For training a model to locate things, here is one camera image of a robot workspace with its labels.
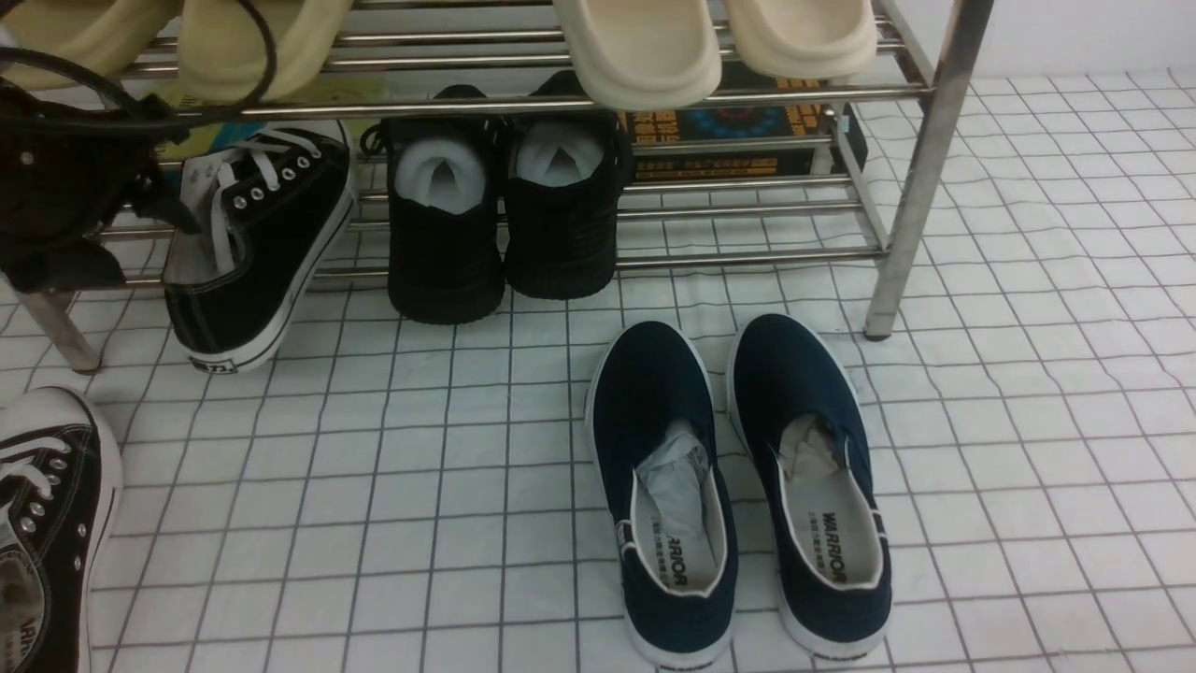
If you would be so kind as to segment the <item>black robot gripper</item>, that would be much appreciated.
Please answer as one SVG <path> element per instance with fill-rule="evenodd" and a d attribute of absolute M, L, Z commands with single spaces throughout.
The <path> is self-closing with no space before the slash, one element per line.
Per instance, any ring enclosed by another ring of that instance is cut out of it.
<path fill-rule="evenodd" d="M 155 149 L 187 134 L 132 136 L 5 129 L 1 136 L 1 268 L 17 293 L 77 293 L 126 285 L 94 233 L 132 206 L 197 235 L 201 224 L 167 184 Z"/>

